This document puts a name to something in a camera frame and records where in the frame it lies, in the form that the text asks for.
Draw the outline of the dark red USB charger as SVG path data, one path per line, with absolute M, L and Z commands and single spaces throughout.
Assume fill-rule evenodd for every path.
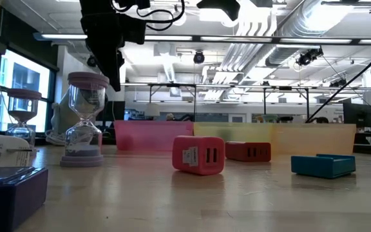
M 268 142 L 226 142 L 225 157 L 241 162 L 270 162 L 271 144 Z

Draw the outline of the lavender capped hourglass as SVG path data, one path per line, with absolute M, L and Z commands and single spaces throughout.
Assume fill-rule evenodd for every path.
M 104 109 L 107 77 L 90 72 L 68 75 L 68 106 L 79 121 L 65 133 L 62 167 L 85 168 L 101 166 L 102 132 L 95 126 L 97 114 Z
M 29 147 L 34 149 L 36 132 L 27 125 L 27 122 L 37 115 L 38 103 L 42 94 L 37 91 L 10 88 L 7 91 L 8 114 L 17 123 L 7 129 L 6 135 L 19 137 L 28 142 Z

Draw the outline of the large window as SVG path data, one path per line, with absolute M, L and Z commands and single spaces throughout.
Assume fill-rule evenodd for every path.
M 0 130 L 6 131 L 16 123 L 8 114 L 9 88 L 37 91 L 42 94 L 38 103 L 37 115 L 27 122 L 35 132 L 42 133 L 50 126 L 48 117 L 52 115 L 55 73 L 18 53 L 7 50 L 0 55 Z

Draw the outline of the black computer monitor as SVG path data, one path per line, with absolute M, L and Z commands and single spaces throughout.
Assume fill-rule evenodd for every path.
M 357 128 L 371 128 L 371 106 L 367 104 L 343 103 L 345 124 L 355 124 Z

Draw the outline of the orange translucent plastic bin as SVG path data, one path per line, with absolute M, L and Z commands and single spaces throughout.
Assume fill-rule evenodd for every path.
M 275 124 L 271 150 L 277 155 L 316 155 L 353 153 L 354 124 Z

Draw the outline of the dark background monitor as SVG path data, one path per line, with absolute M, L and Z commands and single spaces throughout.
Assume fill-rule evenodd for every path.
M 123 121 L 124 115 L 124 101 L 108 101 L 105 103 L 104 109 L 96 116 L 95 125 L 100 129 L 114 128 L 114 122 Z

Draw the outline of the yellow translucent plastic bin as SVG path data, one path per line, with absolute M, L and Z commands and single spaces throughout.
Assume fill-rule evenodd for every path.
M 273 146 L 274 125 L 243 122 L 195 122 L 194 136 L 219 137 L 225 142 L 268 142 Z

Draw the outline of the teal digital timer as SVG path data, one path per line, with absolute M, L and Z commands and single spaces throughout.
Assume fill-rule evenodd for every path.
M 351 155 L 292 156 L 290 164 L 295 174 L 323 179 L 336 179 L 356 170 L 356 158 Z

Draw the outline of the pink dual USB charger cube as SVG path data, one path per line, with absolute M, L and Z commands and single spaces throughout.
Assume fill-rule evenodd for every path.
M 173 141 L 172 166 L 195 175 L 216 175 L 225 166 L 225 142 L 219 137 L 177 136 Z

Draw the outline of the black background workstation frame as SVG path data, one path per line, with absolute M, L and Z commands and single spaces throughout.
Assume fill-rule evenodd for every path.
M 310 97 L 309 97 L 309 90 L 311 87 L 301 87 L 301 86 L 256 86 L 256 85 L 235 85 L 235 84 L 186 84 L 186 83 L 146 83 L 146 86 L 149 86 L 150 90 L 152 90 L 152 87 L 154 86 L 165 86 L 168 88 L 180 88 L 180 87 L 191 87 L 194 88 L 196 93 L 197 88 L 214 88 L 214 89 L 228 89 L 228 88 L 243 88 L 243 89 L 261 89 L 263 90 L 263 93 L 267 89 L 273 89 L 273 90 L 281 90 L 281 91 L 291 91 L 291 90 L 304 90 L 306 93 L 305 99 L 306 99 L 306 106 L 307 106 L 307 117 L 308 119 L 312 118 L 312 115 L 310 114 Z

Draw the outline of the purple rectangular box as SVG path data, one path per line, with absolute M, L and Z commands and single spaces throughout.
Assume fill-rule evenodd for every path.
M 0 167 L 0 232 L 13 232 L 46 201 L 48 170 Z

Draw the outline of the pink translucent plastic bin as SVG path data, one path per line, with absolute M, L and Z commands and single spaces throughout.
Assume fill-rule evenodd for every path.
M 120 151 L 172 151 L 175 137 L 193 136 L 189 121 L 115 121 L 114 129 Z

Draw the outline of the long linear ceiling light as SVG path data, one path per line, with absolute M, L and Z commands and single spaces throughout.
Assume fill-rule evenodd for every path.
M 37 41 L 84 41 L 87 38 L 96 41 L 116 41 L 121 37 L 94 36 L 84 34 L 42 34 L 34 33 Z M 331 45 L 331 46 L 371 46 L 371 38 L 339 38 L 339 37 L 267 37 L 267 36 L 226 36 L 226 35 L 145 35 L 140 40 L 126 39 L 126 42 L 144 44 L 145 42 L 187 42 L 187 43 L 242 43 L 242 44 L 299 44 L 299 45 Z

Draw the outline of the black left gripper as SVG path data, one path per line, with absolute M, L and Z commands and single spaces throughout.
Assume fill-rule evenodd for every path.
M 125 42 L 144 44 L 146 22 L 117 13 L 111 0 L 79 0 L 81 26 L 87 36 L 85 42 L 109 85 L 121 91 L 120 67 L 124 64 L 119 45 Z

